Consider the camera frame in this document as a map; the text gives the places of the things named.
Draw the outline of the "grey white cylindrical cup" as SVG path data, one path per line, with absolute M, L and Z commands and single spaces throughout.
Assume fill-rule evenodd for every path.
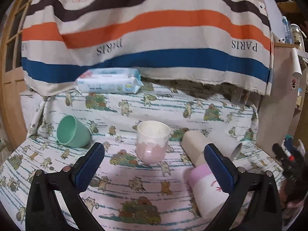
M 234 161 L 241 152 L 242 142 L 218 130 L 212 131 L 207 137 L 220 151 L 220 153 Z

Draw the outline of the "green plastic cup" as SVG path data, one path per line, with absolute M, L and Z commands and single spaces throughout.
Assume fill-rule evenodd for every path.
M 90 142 L 91 134 L 76 117 L 68 115 L 59 122 L 56 140 L 64 146 L 83 148 Z

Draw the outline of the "beige square cup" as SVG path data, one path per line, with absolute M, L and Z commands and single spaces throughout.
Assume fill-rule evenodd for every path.
M 206 145 L 211 143 L 212 141 L 200 131 L 190 130 L 184 134 L 181 146 L 193 165 L 198 167 L 206 163 L 204 149 Z

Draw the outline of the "wooden shelf unit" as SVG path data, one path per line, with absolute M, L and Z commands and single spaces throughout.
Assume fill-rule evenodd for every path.
M 299 57 L 302 76 L 296 79 L 296 89 L 292 90 L 292 48 L 296 46 L 275 44 L 271 94 L 262 98 L 258 110 L 256 145 L 271 157 L 273 144 L 282 144 L 286 135 L 295 135 L 304 104 L 307 67 Z

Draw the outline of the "wooden door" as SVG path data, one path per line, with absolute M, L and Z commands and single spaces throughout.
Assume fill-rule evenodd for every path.
M 12 0 L 1 35 L 1 117 L 6 146 L 14 151 L 26 139 L 20 93 L 27 90 L 21 65 L 23 22 L 32 0 Z

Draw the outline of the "red cartoon sticker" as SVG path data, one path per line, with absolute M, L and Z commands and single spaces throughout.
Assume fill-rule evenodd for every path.
M 291 79 L 291 89 L 292 90 L 296 89 L 296 86 L 297 86 L 296 82 L 297 82 L 296 78 L 293 77 Z

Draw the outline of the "cat print bed sheet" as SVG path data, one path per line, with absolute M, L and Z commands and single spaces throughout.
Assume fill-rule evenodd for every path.
M 219 131 L 243 143 L 235 159 L 247 171 L 271 171 L 278 186 L 284 177 L 278 163 L 255 145 L 258 129 L 253 104 L 237 105 L 201 85 L 170 87 L 145 83 L 137 94 L 81 94 L 77 91 L 42 97 L 23 95 L 30 114 L 27 139 L 1 166 L 1 203 L 25 229 L 30 186 L 39 169 L 51 173 L 73 165 L 86 154 L 56 142 L 60 121 L 76 117 L 105 147 L 105 157 L 83 202 L 105 230 L 203 230 L 187 174 L 192 163 L 180 143 L 189 130 L 203 135 Z M 146 166 L 135 153 L 137 127 L 160 121 L 171 129 L 164 160 Z

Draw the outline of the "pink white drip mug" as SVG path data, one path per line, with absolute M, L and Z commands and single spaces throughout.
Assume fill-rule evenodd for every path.
M 159 121 L 143 121 L 137 127 L 136 155 L 145 164 L 164 160 L 171 130 Z

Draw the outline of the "baby wipes pack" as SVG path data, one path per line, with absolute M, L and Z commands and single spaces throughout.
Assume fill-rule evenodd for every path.
M 135 94 L 144 84 L 136 68 L 94 68 L 75 81 L 81 93 Z

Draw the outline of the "blue clear bottle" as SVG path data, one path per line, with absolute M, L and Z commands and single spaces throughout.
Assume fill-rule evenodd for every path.
M 293 38 L 292 38 L 291 31 L 290 31 L 290 24 L 286 16 L 282 16 L 282 23 L 283 23 L 284 31 L 285 31 L 285 43 L 292 44 Z

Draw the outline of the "clear glass jar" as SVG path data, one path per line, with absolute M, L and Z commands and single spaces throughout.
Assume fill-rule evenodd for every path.
M 297 24 L 292 23 L 290 25 L 290 32 L 293 37 L 293 43 L 298 46 L 304 46 L 304 39 L 306 38 L 306 34 Z

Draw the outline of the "striped Paris blanket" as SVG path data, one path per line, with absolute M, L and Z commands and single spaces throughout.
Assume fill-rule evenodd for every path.
M 110 67 L 269 95 L 273 38 L 264 0 L 32 0 L 21 62 L 43 95 Z

